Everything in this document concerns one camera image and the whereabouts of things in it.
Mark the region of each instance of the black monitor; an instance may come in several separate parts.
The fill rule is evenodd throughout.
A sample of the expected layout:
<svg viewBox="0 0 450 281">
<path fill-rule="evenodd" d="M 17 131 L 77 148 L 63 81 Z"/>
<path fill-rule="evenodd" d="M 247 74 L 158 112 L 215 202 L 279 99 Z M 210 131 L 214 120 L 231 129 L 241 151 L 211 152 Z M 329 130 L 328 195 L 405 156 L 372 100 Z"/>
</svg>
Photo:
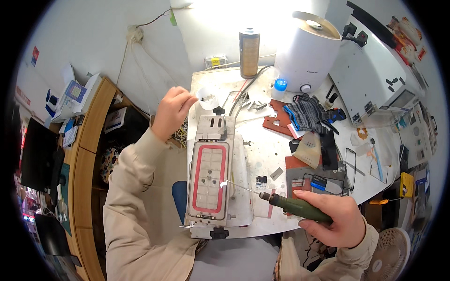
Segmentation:
<svg viewBox="0 0 450 281">
<path fill-rule="evenodd" d="M 58 134 L 33 118 L 30 119 L 20 164 L 23 186 L 40 192 L 45 192 L 45 189 L 51 186 L 57 140 Z"/>
<path fill-rule="evenodd" d="M 52 217 L 34 214 L 37 234 L 46 254 L 70 256 L 66 232 L 62 225 Z"/>
</svg>

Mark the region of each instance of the blue bottle cap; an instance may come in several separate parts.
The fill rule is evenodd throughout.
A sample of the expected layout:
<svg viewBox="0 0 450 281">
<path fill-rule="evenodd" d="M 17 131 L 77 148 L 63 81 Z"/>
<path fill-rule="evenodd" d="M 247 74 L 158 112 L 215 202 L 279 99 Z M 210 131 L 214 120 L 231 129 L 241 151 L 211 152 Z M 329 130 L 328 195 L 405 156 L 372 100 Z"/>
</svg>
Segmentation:
<svg viewBox="0 0 450 281">
<path fill-rule="evenodd" d="M 283 78 L 278 78 L 277 80 L 275 80 L 274 83 L 274 89 L 280 92 L 283 92 L 286 90 L 286 87 L 288 86 L 288 83 L 286 82 L 285 79 Z"/>
</svg>

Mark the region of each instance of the screwdriver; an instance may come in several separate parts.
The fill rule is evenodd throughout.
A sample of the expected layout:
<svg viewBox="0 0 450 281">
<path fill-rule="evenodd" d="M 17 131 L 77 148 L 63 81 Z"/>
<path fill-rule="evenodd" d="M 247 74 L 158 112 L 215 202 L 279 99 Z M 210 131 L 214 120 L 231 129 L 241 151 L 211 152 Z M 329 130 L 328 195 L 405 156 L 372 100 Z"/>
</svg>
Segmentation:
<svg viewBox="0 0 450 281">
<path fill-rule="evenodd" d="M 220 183 L 220 187 L 223 188 L 227 184 L 226 182 L 232 183 L 240 188 L 258 194 L 259 198 L 269 201 L 269 204 L 273 206 L 282 208 L 283 212 L 285 213 L 291 213 L 297 217 L 312 219 L 318 222 L 326 222 L 330 224 L 333 223 L 333 220 L 331 219 L 330 216 L 323 213 L 321 210 L 314 207 L 313 205 L 311 205 L 310 203 L 306 202 L 303 199 L 286 198 L 276 193 L 269 194 L 267 192 L 256 192 L 252 189 L 240 186 L 226 179 L 225 182 Z"/>
<path fill-rule="evenodd" d="M 403 199 L 403 197 L 400 198 L 396 198 L 396 199 L 382 199 L 382 200 L 370 200 L 369 204 L 371 205 L 383 205 L 386 204 L 387 202 L 391 202 L 391 201 L 395 201 L 395 200 L 400 200 Z"/>
</svg>

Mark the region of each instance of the white humidifier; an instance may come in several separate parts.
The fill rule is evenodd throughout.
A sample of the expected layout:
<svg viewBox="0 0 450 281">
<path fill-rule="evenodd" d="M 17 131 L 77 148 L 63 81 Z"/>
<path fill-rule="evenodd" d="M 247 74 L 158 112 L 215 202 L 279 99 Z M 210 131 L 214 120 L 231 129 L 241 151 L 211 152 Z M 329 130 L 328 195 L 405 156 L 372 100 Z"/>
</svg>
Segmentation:
<svg viewBox="0 0 450 281">
<path fill-rule="evenodd" d="M 282 36 L 275 57 L 287 91 L 313 92 L 319 88 L 341 45 L 341 34 L 324 18 L 293 12 L 292 22 Z"/>
</svg>

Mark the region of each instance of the white table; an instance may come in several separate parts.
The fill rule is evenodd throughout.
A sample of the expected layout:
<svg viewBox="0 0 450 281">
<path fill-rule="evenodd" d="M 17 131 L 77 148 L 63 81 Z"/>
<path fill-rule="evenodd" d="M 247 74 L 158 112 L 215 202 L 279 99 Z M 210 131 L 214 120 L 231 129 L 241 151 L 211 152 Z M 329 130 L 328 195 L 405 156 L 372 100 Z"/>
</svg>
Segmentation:
<svg viewBox="0 0 450 281">
<path fill-rule="evenodd" d="M 262 103 L 268 103 L 271 100 L 270 96 L 270 80 L 266 71 L 262 72 L 258 79 L 248 88 L 248 93 L 251 100 L 257 100 Z M 245 79 L 240 76 L 239 67 L 232 67 L 227 69 L 219 69 L 213 71 L 196 72 L 192 76 L 191 92 L 196 93 L 204 86 L 215 87 L 217 89 L 217 96 L 219 104 L 222 105 L 231 91 L 239 91 L 242 88 Z M 331 78 L 328 76 L 319 89 L 310 95 L 315 95 L 319 101 L 325 101 L 325 96 L 332 85 Z M 338 93 L 338 98 L 334 102 L 334 107 L 343 108 L 346 111 L 347 119 L 333 123 L 334 127 L 340 132 L 340 135 L 335 134 L 336 145 L 342 155 L 345 157 L 346 147 L 355 149 L 350 142 L 351 133 L 356 133 L 356 129 L 352 126 L 349 114 L 345 109 L 339 92 L 336 87 L 333 92 Z M 294 95 L 298 93 L 286 92 L 283 102 L 291 103 Z M 187 137 L 187 174 L 189 181 L 190 164 L 192 161 L 192 153 L 194 147 L 194 139 L 197 130 L 198 119 L 200 115 L 213 115 L 212 111 L 203 110 L 198 102 L 191 107 L 189 111 L 188 121 L 188 137 Z M 256 111 L 254 109 L 248 111 L 242 108 L 236 120 L 236 133 L 241 134 L 243 140 L 251 141 L 251 146 L 246 145 L 247 153 L 247 177 L 249 179 L 249 186 L 255 189 L 256 176 L 267 176 L 267 188 L 273 188 L 280 195 L 286 195 L 286 164 L 285 156 L 291 156 L 289 148 L 289 141 L 292 137 L 275 131 L 265 129 L 262 123 L 265 116 L 276 116 L 276 112 L 271 107 L 266 107 L 262 110 Z M 374 130 L 369 130 L 371 137 L 378 143 L 377 136 Z M 391 144 L 394 147 L 397 155 L 400 150 L 400 138 L 398 134 L 393 134 L 390 128 L 387 129 L 390 137 L 393 139 Z M 276 169 L 281 167 L 283 174 L 275 181 L 269 177 Z M 381 192 L 394 179 L 394 174 L 398 170 L 398 163 L 392 167 L 387 168 L 388 177 L 387 184 L 382 183 L 375 177 L 371 176 L 370 171 L 370 157 L 357 157 L 356 167 L 363 171 L 366 176 L 356 173 L 355 188 L 350 195 L 355 199 L 357 204 L 368 200 L 377 193 Z M 268 234 L 274 234 L 284 231 L 299 228 L 297 223 L 301 218 L 296 216 L 286 216 L 283 210 L 278 207 L 273 208 L 271 218 L 254 217 L 252 224 L 248 227 L 225 227 L 229 230 L 228 238 L 242 238 L 254 237 Z M 195 238 L 210 238 L 209 231 L 211 228 L 191 228 L 191 236 Z"/>
</svg>

